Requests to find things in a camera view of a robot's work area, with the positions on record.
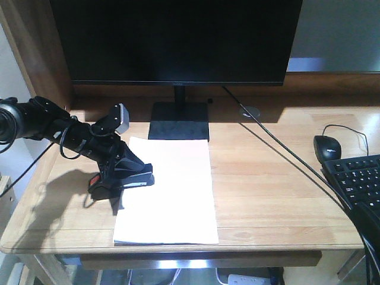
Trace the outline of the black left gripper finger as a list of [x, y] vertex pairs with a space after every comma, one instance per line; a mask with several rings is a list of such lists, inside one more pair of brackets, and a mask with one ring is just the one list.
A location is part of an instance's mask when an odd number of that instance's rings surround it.
[[117, 188], [115, 186], [115, 161], [98, 162], [97, 166], [100, 173], [100, 182], [97, 184], [97, 188], [115, 190]]
[[132, 173], [153, 172], [152, 165], [145, 164], [128, 147], [121, 147], [115, 157], [116, 171], [130, 171]]

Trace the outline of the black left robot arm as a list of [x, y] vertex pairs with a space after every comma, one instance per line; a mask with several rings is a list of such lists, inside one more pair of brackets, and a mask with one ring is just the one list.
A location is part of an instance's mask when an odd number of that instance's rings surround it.
[[153, 167], [141, 161], [122, 141], [129, 128], [129, 113], [122, 104], [114, 104], [109, 114], [96, 123], [80, 122], [52, 101], [36, 96], [27, 103], [10, 97], [1, 100], [1, 144], [9, 148], [18, 138], [47, 139], [97, 162], [100, 179], [95, 186], [125, 189], [150, 186]]

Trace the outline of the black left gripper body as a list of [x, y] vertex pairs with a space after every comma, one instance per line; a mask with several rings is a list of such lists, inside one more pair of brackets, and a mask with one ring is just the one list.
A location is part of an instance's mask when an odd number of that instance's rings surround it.
[[120, 158], [125, 143], [115, 130], [118, 117], [105, 116], [94, 124], [77, 123], [74, 125], [74, 151], [98, 163], [107, 163]]

